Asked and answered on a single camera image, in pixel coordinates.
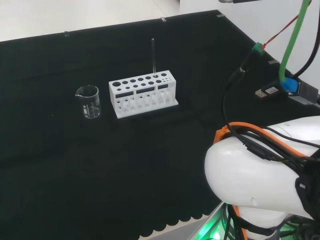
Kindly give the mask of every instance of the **white test tube rack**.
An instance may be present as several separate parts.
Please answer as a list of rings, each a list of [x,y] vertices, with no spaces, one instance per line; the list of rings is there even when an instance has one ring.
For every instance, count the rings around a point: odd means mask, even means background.
[[[168,70],[111,81],[109,90],[118,119],[178,105],[176,80]]]

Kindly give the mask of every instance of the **metal clip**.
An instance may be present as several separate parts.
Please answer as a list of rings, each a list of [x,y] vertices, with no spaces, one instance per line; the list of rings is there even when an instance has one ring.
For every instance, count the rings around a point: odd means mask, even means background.
[[[276,63],[278,63],[278,61],[277,60],[271,60],[271,61],[268,61],[268,63],[269,64],[276,64]]]

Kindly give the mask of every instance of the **red wire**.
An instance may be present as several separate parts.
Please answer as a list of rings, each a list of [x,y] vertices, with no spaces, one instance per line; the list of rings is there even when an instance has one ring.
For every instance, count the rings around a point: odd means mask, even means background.
[[[282,33],[282,32],[283,32],[284,30],[286,30],[292,23],[294,23],[295,20],[297,20],[298,16],[299,16],[299,15],[297,15],[294,19],[292,19],[279,33],[277,33],[276,35],[274,35],[272,38],[270,38],[269,41],[267,41],[265,44],[263,44],[261,48],[262,48],[262,49],[265,49],[266,46],[267,46],[270,42],[272,42],[276,37],[278,37],[278,35],[279,35],[280,33]]]

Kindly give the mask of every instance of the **glass stirring rod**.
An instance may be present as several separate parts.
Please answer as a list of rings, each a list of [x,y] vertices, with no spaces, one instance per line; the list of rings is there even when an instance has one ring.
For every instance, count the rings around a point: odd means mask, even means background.
[[[155,78],[156,75],[156,51],[155,51],[155,39],[151,39],[152,43],[152,63],[153,63],[153,77]]]

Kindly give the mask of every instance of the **blue connector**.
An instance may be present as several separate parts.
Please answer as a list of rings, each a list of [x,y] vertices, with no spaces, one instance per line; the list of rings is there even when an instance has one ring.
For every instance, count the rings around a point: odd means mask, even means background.
[[[280,85],[287,93],[295,94],[298,92],[299,84],[296,80],[292,78],[285,78],[285,82],[280,81]]]

